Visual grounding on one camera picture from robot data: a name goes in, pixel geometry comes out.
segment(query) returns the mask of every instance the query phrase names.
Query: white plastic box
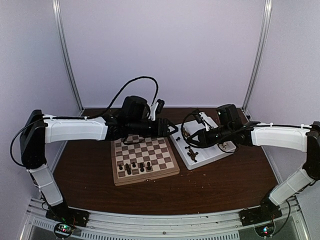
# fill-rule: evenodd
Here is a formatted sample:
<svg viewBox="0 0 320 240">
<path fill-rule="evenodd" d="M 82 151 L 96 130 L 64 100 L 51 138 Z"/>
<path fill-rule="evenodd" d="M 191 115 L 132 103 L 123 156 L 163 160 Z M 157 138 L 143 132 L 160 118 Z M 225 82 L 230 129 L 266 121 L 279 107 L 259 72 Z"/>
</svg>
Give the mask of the white plastic box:
<svg viewBox="0 0 320 240">
<path fill-rule="evenodd" d="M 211 117 L 207 117 L 205 119 L 213 128 L 218 127 L 218 125 L 213 121 Z M 196 155 L 195 159 L 197 162 L 193 161 L 190 156 L 188 156 L 189 149 L 185 149 L 185 147 L 188 146 L 188 144 L 184 141 L 181 134 L 181 124 L 176 125 L 179 128 L 179 131 L 172 134 L 171 140 L 175 146 L 175 148 L 178 150 L 184 164 L 189 170 L 199 168 L 201 166 L 204 166 L 206 164 L 215 162 L 219 159 L 223 159 L 225 157 L 228 157 L 232 154 L 232 152 L 235 151 L 236 146 L 231 142 L 227 141 L 220 147 L 226 151 L 231 153 L 223 152 L 219 149 L 217 145 L 208 147 L 208 148 L 195 148 L 191 147 L 191 149 L 198 154 Z M 202 124 L 197 123 L 196 120 L 189 121 L 184 124 L 184 129 L 190 133 L 190 135 L 194 134 L 196 131 L 205 128 Z"/>
</svg>

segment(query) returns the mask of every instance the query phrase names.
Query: wire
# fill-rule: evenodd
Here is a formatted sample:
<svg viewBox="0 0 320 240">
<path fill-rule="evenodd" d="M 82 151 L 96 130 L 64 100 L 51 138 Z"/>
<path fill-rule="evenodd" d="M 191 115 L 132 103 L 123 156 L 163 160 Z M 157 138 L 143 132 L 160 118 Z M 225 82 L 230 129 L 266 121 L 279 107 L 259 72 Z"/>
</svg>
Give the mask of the wire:
<svg viewBox="0 0 320 240">
<path fill-rule="evenodd" d="M 291 213 L 291 206 L 290 206 L 290 203 L 288 202 L 288 200 L 285 200 L 285 201 L 286 201 L 286 203 L 287 203 L 288 206 L 289 206 L 288 216 L 286 217 L 286 220 L 285 220 L 285 222 L 283 223 L 283 225 L 279 228 L 279 230 L 278 230 L 277 232 L 273 233 L 272 236 L 277 235 L 277 234 L 284 228 L 284 226 L 286 225 L 286 223 L 287 223 L 288 220 L 289 220 L 290 213 Z"/>
<path fill-rule="evenodd" d="M 126 142 L 126 140 L 127 140 L 127 137 L 125 137 L 125 138 L 122 140 L 122 143 L 123 143 L 124 145 L 135 145 L 135 144 L 143 143 L 146 139 L 143 138 L 143 139 L 141 139 L 141 140 L 139 140 L 139 141 L 136 141 L 136 142 Z"/>
<path fill-rule="evenodd" d="M 255 125 L 255 126 L 252 126 L 253 128 L 265 128 L 265 127 L 284 127 L 284 128 L 295 128 L 295 129 L 308 129 L 308 130 L 311 130 L 312 128 L 311 127 L 308 127 L 308 126 L 296 126 L 296 125 L 282 125 L 282 124 L 273 124 L 273 125 Z"/>
<path fill-rule="evenodd" d="M 15 142 L 16 138 L 17 138 L 17 137 L 19 136 L 19 134 L 22 133 L 25 129 L 27 129 L 27 128 L 29 128 L 30 126 L 32 126 L 33 124 L 35 124 L 35 123 L 37 123 L 37 122 L 39 122 L 39 121 L 45 120 L 45 119 L 48 119 L 48 118 L 44 117 L 44 118 L 40 118 L 40 119 L 38 119 L 38 120 L 36 120 L 36 121 L 31 122 L 30 124 L 28 124 L 28 125 L 26 125 L 25 127 L 21 128 L 21 129 L 14 135 L 14 137 L 13 137 L 11 143 L 10 143 L 10 157 L 11 157 L 12 161 L 13 161 L 15 164 L 17 164 L 18 166 L 20 166 L 20 167 L 25 167 L 25 165 L 23 165 L 23 164 L 21 164 L 21 163 L 19 163 L 19 162 L 16 161 L 16 159 L 15 159 L 15 157 L 14 157 L 14 154 L 13 154 L 13 146 L 14 146 L 14 142 Z"/>
<path fill-rule="evenodd" d="M 158 95 L 158 90 L 159 90 L 159 85 L 158 85 L 158 82 L 157 80 L 155 80 L 153 77 L 151 76 L 139 76 L 139 77 L 136 77 L 134 79 L 131 79 L 130 81 L 128 81 L 125 85 L 123 85 L 123 87 L 118 91 L 118 93 L 114 96 L 114 98 L 112 99 L 112 101 L 110 102 L 109 106 L 106 107 L 106 109 L 96 115 L 93 115 L 93 116 L 90 116 L 88 117 L 87 119 L 94 119 L 94 118 L 98 118 L 98 117 L 101 117 L 103 115 L 105 115 L 109 110 L 110 108 L 112 107 L 112 105 L 114 104 L 114 102 L 116 101 L 116 99 L 118 98 L 118 96 L 121 94 L 121 92 L 126 88 L 126 86 L 128 86 L 130 83 L 132 82 L 135 82 L 139 79 L 150 79 L 152 81 L 154 81 L 155 83 L 155 93 L 154 93 L 154 97 L 153 97 L 153 100 L 152 100 L 152 104 L 154 104 L 155 100 L 156 100 L 156 97 Z"/>
<path fill-rule="evenodd" d="M 193 148 L 195 148 L 195 149 L 204 149 L 204 148 L 206 148 L 206 147 L 201 147 L 201 146 L 197 146 L 197 145 L 194 145 L 194 144 L 190 143 L 190 142 L 187 140 L 187 138 L 185 137 L 185 135 L 183 134 L 184 125 L 185 125 L 185 123 L 186 123 L 187 118 L 189 118 L 190 116 L 196 115 L 196 114 L 197 114 L 197 113 L 196 113 L 196 110 L 194 110 L 194 111 L 188 113 L 188 114 L 184 117 L 184 119 L 183 119 L 183 121 L 182 121 L 182 123 L 181 123 L 180 131 L 181 131 L 181 135 L 182 135 L 183 140 L 184 140 L 189 146 L 191 146 L 191 147 L 193 147 Z"/>
</svg>

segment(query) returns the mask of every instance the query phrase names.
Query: purple-white backdrop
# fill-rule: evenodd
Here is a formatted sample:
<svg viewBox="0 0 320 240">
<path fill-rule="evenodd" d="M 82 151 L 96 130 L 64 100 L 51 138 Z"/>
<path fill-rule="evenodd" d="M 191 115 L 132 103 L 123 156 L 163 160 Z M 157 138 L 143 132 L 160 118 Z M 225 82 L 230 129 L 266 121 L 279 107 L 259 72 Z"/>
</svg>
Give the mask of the purple-white backdrop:
<svg viewBox="0 0 320 240">
<path fill-rule="evenodd" d="M 166 106 L 243 104 L 260 37 L 260 0 L 68 0 L 61 13 L 85 107 L 105 107 L 128 80 L 153 76 Z M 154 85 L 116 101 L 151 100 Z"/>
<path fill-rule="evenodd" d="M 0 0 L 0 239 L 18 239 L 22 218 L 38 190 L 24 168 L 10 159 L 9 146 L 32 110 L 78 114 L 51 0 Z M 61 143 L 46 147 L 51 167 Z M 20 161 L 19 141 L 14 156 Z"/>
<path fill-rule="evenodd" d="M 320 121 L 320 2 L 273 1 L 263 60 L 249 102 L 254 120 L 275 124 Z M 297 150 L 267 147 L 277 175 L 285 180 L 306 161 Z M 311 239 L 320 236 L 320 183 L 298 196 Z"/>
</svg>

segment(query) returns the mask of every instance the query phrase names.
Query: chessboard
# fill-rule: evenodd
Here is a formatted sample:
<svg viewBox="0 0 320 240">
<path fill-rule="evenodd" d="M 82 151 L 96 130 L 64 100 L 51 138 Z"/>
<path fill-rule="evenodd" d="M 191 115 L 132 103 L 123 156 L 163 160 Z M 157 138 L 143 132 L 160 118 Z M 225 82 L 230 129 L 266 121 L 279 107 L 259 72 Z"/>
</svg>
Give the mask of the chessboard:
<svg viewBox="0 0 320 240">
<path fill-rule="evenodd" d="M 113 181 L 116 186 L 179 174 L 180 169 L 167 138 L 143 139 L 131 135 L 126 143 L 121 139 L 111 142 Z"/>
</svg>

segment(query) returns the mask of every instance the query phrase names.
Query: brown wooden surface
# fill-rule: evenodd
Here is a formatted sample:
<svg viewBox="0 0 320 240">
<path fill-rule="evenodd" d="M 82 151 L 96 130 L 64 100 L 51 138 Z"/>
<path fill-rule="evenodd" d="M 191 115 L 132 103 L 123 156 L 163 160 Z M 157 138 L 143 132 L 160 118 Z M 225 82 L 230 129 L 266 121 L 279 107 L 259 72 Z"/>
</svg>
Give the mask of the brown wooden surface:
<svg viewBox="0 0 320 240">
<path fill-rule="evenodd" d="M 161 117 L 180 124 L 193 109 L 164 108 Z M 213 108 L 202 110 L 219 123 Z M 88 109 L 85 115 L 98 112 Z M 235 154 L 192 171 L 186 168 L 173 143 L 171 147 L 180 174 L 155 182 L 115 186 L 110 142 L 70 141 L 54 177 L 71 207 L 138 215 L 213 213 L 257 206 L 277 184 L 260 147 L 240 146 Z"/>
</svg>

